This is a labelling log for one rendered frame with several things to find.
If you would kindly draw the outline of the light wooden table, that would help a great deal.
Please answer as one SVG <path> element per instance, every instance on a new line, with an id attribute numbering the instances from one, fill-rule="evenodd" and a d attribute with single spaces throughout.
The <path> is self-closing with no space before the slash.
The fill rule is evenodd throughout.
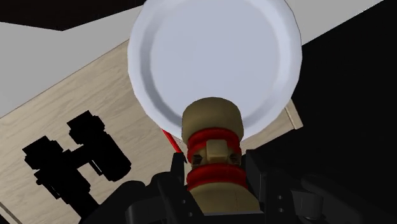
<path id="1" fill-rule="evenodd" d="M 174 148 L 134 96 L 123 43 L 0 118 L 0 203 L 21 224 L 79 222 L 70 206 L 36 184 L 23 148 L 46 136 L 76 149 L 67 123 L 84 111 L 101 118 L 131 161 L 127 179 L 148 183 L 170 169 Z"/>

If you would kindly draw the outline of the thin red stick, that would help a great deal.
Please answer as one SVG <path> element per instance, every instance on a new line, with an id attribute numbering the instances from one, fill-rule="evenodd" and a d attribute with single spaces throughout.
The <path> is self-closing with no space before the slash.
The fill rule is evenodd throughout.
<path id="1" fill-rule="evenodd" d="M 181 148 L 179 147 L 179 145 L 177 144 L 177 142 L 175 141 L 175 139 L 173 138 L 173 136 L 168 133 L 167 131 L 165 131 L 164 129 L 162 129 L 162 132 L 164 133 L 165 137 L 168 139 L 168 141 L 170 142 L 171 146 L 175 149 L 175 151 L 177 153 L 182 153 Z"/>

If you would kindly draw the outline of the tan figure with red rings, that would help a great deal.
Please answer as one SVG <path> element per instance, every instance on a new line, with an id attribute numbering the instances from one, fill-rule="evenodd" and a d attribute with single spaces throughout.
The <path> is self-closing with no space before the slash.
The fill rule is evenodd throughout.
<path id="1" fill-rule="evenodd" d="M 187 188 L 204 214 L 260 211 L 240 166 L 243 135 L 240 111 L 226 99 L 199 99 L 183 112 L 182 140 L 192 167 Z"/>

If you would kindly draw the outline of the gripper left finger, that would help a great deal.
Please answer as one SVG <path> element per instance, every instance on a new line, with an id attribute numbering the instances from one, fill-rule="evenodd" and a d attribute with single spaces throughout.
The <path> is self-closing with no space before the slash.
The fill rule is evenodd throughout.
<path id="1" fill-rule="evenodd" d="M 121 184 L 81 224 L 203 224 L 204 214 L 183 184 L 183 153 L 173 154 L 171 170 Z"/>

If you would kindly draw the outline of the white round plate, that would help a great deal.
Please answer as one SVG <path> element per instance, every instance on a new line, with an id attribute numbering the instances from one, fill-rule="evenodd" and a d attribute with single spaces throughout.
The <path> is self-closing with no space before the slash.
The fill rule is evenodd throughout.
<path id="1" fill-rule="evenodd" d="M 189 104 L 222 97 L 251 137 L 291 99 L 301 35 L 286 0 L 146 0 L 127 59 L 134 94 L 160 128 L 180 137 Z"/>

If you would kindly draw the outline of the black binoculars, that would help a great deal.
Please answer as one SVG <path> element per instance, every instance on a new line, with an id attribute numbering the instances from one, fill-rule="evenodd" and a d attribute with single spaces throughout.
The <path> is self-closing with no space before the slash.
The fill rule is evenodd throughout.
<path id="1" fill-rule="evenodd" d="M 22 149 L 25 162 L 36 172 L 36 184 L 44 186 L 55 199 L 62 199 L 81 217 L 86 218 L 99 204 L 90 195 L 90 183 L 78 169 L 90 164 L 98 175 L 116 182 L 131 170 L 131 162 L 105 131 L 102 120 L 86 111 L 67 125 L 69 135 L 79 148 L 64 150 L 46 136 Z"/>

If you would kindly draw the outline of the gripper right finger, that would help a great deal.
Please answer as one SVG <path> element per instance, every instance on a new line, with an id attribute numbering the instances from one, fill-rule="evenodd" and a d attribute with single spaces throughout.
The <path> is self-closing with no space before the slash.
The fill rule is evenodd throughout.
<path id="1" fill-rule="evenodd" d="M 394 224 L 394 216 L 328 178 L 292 178 L 246 150 L 247 183 L 259 200 L 266 224 Z"/>

